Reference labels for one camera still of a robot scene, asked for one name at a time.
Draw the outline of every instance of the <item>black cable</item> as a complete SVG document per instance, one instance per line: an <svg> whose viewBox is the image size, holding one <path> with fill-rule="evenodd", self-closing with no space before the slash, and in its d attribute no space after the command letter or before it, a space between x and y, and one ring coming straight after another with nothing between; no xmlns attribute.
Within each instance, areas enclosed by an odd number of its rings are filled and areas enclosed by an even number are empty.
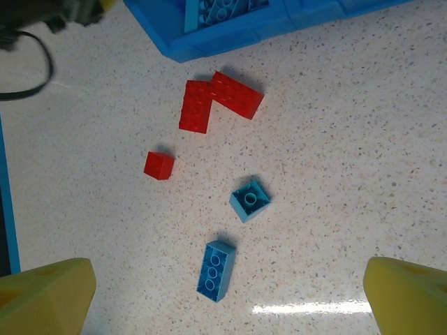
<svg viewBox="0 0 447 335"><path fill-rule="evenodd" d="M46 62L47 62L47 78L45 81L38 85L37 87L34 87L33 89L27 89L26 91L19 91L19 92L10 92L10 93L0 93L0 101L14 101L14 100L21 100L25 98L29 98L30 96L35 96L37 93L43 90L45 86L51 81L53 75L54 75L54 63L53 59L51 57L50 51L47 49L46 45L40 40L39 37L33 35L32 33L28 33L26 31L11 31L11 30L5 30L0 29L0 42L4 42L7 40L11 44L13 44L20 36L28 36L33 38L37 43L42 47L43 52L46 56Z"/></svg>

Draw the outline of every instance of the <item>red 2x4 lego brick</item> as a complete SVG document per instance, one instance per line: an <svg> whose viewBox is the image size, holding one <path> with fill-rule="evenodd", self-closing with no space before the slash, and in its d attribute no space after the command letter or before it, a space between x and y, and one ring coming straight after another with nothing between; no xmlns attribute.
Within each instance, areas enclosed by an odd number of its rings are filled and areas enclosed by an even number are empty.
<svg viewBox="0 0 447 335"><path fill-rule="evenodd" d="M183 97L182 116L179 128L206 134L211 111L209 82L188 80Z"/></svg>
<svg viewBox="0 0 447 335"><path fill-rule="evenodd" d="M213 75L211 85L213 100L250 120L264 97L263 94L220 72Z"/></svg>

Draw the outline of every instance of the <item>lego brick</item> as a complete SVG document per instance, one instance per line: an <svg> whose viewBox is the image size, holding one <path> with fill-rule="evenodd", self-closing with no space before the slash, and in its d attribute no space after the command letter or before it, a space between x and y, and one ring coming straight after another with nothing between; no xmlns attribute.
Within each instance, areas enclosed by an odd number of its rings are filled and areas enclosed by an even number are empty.
<svg viewBox="0 0 447 335"><path fill-rule="evenodd" d="M210 14L207 16L206 24L212 25L222 21L226 21L230 18L231 9L226 8L222 1L214 1L212 4Z"/></svg>
<svg viewBox="0 0 447 335"><path fill-rule="evenodd" d="M211 103L209 82L188 80L183 98L179 129L206 134Z"/></svg>
<svg viewBox="0 0 447 335"><path fill-rule="evenodd" d="M220 241L206 245L197 292L214 302L225 297L236 257L236 248Z"/></svg>
<svg viewBox="0 0 447 335"><path fill-rule="evenodd" d="M243 15L248 12L249 0L235 0L233 11L231 12L230 19Z"/></svg>
<svg viewBox="0 0 447 335"><path fill-rule="evenodd" d="M186 1L184 16L184 32L186 34L207 26L208 17L215 2L215 0Z"/></svg>
<svg viewBox="0 0 447 335"><path fill-rule="evenodd" d="M270 198L256 182L231 193L230 205L243 223L254 218L270 204Z"/></svg>
<svg viewBox="0 0 447 335"><path fill-rule="evenodd" d="M264 97L263 94L220 72L213 75L211 85L213 100L250 120Z"/></svg>
<svg viewBox="0 0 447 335"><path fill-rule="evenodd" d="M173 157L160 152L149 151L146 159L145 174L158 180L167 180L173 171L173 165Z"/></svg>

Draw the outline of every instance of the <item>blue plastic tray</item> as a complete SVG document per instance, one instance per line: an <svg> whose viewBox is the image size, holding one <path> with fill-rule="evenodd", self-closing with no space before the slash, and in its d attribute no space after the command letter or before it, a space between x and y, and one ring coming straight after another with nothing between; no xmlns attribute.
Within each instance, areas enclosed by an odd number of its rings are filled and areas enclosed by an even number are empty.
<svg viewBox="0 0 447 335"><path fill-rule="evenodd" d="M19 249L15 234L13 201L9 188L8 165L0 118L0 277L20 272Z"/></svg>
<svg viewBox="0 0 447 335"><path fill-rule="evenodd" d="M270 0L259 10L184 33L185 0L124 0L160 52L179 63L412 0Z"/></svg>

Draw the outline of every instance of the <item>black wire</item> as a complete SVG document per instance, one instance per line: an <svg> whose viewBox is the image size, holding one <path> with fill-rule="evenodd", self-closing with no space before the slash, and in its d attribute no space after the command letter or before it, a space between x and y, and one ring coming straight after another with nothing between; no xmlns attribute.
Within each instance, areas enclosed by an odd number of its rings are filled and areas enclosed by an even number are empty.
<svg viewBox="0 0 447 335"><path fill-rule="evenodd" d="M40 40L39 37L33 35L32 33L28 33L26 31L9 31L9 33L12 35L12 37L18 38L19 36L28 36L33 38L37 43L42 47L43 52L46 56L46 62L47 62L47 78L45 81L38 85L37 87L34 87L33 89L27 89L26 91L19 91L19 92L10 92L10 93L0 93L0 101L14 101L14 100L21 100L25 98L29 98L30 96L35 96L37 93L43 90L45 86L51 81L53 75L54 75L54 63L53 59L51 57L50 51L46 47L46 45Z"/></svg>

